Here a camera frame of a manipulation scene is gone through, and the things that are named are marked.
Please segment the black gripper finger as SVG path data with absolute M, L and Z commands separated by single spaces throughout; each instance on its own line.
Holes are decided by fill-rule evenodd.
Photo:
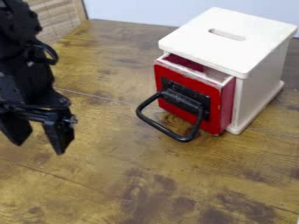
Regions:
M 18 117 L 14 113 L 0 115 L 0 131 L 9 140 L 21 146 L 33 134 L 34 129 L 27 120 Z
M 58 155 L 62 155 L 75 139 L 77 116 L 69 110 L 53 110 L 43 121 L 45 133 Z

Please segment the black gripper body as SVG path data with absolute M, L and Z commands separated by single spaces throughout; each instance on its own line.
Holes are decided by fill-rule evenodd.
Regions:
M 0 50 L 0 122 L 59 120 L 73 123 L 71 101 L 54 89 L 53 66 L 42 49 Z

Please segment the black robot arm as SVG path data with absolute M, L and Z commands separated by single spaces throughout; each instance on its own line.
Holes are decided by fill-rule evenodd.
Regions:
M 75 139 L 71 100 L 54 89 L 59 55 L 38 39 L 39 16 L 25 0 L 0 0 L 0 132 L 21 145 L 42 124 L 62 155 Z

